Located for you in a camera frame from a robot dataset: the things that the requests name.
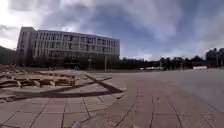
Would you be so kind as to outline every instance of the paved plaza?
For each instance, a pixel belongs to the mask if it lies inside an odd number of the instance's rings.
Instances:
[[[4,86],[1,127],[224,127],[222,70],[86,74],[74,87]]]

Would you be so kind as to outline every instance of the cloud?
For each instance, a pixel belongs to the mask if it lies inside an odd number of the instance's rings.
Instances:
[[[223,0],[1,0],[0,45],[33,26],[118,38],[121,57],[191,57],[224,47],[223,11]]]

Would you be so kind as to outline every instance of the gray cloud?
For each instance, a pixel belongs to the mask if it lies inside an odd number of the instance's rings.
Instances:
[[[122,47],[133,48],[130,53],[123,49],[125,53],[122,54],[139,58],[174,54],[190,56],[203,54],[211,47],[222,47],[224,1],[183,1],[8,0],[8,8],[0,10],[5,14],[0,13],[0,16],[8,18],[4,21],[9,21],[9,24],[0,21],[0,40],[14,40],[16,44],[18,27],[31,24],[40,29],[119,36]],[[20,20],[13,25],[15,23],[11,21],[17,19]]]
[[[17,27],[10,27],[10,26],[4,26],[0,25],[0,37],[1,38],[11,38],[12,36],[15,36],[14,32],[18,31],[19,28]]]
[[[9,8],[14,11],[35,11],[56,9],[61,0],[9,0]]]

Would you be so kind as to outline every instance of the multi-story building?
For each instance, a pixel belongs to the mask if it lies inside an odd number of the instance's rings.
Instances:
[[[65,64],[80,62],[115,62],[119,60],[120,41],[113,38],[62,31],[22,27],[17,46],[18,63]]]

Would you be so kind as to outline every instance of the building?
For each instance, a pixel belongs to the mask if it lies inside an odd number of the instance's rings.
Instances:
[[[113,38],[22,27],[17,46],[20,65],[73,65],[86,68],[115,66],[120,56],[120,41]]]

